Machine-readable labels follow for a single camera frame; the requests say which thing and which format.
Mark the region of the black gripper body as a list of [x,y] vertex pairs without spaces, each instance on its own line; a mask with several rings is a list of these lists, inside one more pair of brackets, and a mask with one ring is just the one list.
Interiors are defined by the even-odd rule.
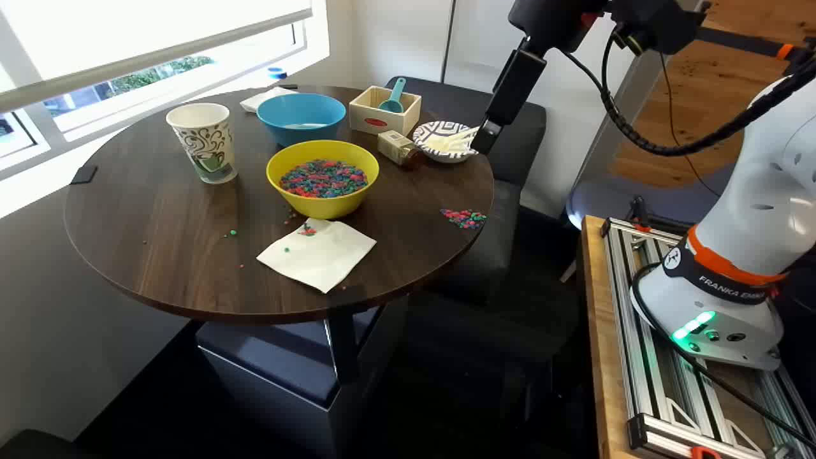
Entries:
[[515,47],[493,80],[491,98],[483,110],[483,117],[491,125],[509,125],[527,93],[532,91],[538,75],[543,74],[544,60],[530,51]]

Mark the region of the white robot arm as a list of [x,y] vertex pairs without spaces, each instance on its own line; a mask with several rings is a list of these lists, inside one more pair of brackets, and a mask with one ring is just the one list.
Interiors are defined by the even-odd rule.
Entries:
[[[506,19],[522,41],[491,89],[476,151],[490,151],[515,120],[544,54],[573,51],[598,15],[615,19],[612,41],[635,54],[676,54],[701,26],[678,0],[515,0]],[[782,321],[770,296],[816,241],[816,65],[773,80],[689,148],[697,152],[729,134],[742,138],[729,182],[658,265],[636,273],[630,299],[680,351],[773,372]]]

